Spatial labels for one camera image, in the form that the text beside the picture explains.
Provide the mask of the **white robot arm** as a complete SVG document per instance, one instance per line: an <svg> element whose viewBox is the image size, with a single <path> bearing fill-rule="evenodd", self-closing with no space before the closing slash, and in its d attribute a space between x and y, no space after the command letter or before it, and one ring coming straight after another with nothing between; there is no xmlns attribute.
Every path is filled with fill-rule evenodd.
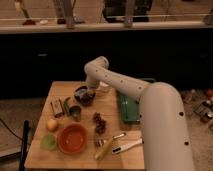
<svg viewBox="0 0 213 171"><path fill-rule="evenodd" d="M104 82L139 105L146 171L195 171L184 105L179 92L164 82L149 83L112 72L104 56L84 66L86 85Z"/></svg>

